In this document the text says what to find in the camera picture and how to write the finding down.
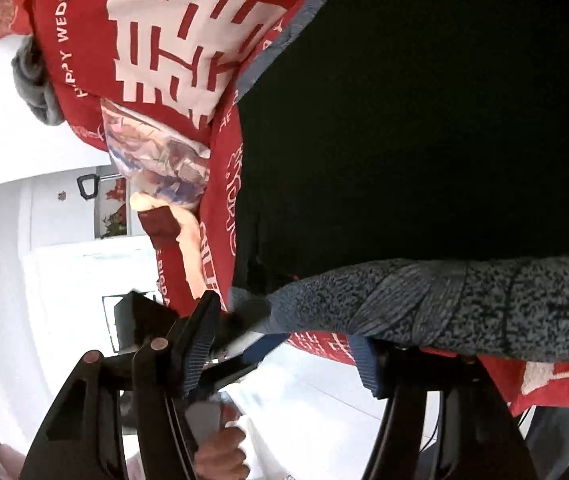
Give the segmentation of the person's left hand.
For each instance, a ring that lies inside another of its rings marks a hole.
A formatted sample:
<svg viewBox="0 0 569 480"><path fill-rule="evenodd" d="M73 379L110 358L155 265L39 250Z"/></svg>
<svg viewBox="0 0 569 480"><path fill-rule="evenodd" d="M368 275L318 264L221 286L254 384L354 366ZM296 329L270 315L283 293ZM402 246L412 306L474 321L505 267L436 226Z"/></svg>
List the person's left hand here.
<svg viewBox="0 0 569 480"><path fill-rule="evenodd" d="M234 404L226 403L220 409L222 426L209 437L194 455L196 474L207 480L245 480L250 467L241 444L245 431L237 426L241 416Z"/></svg>

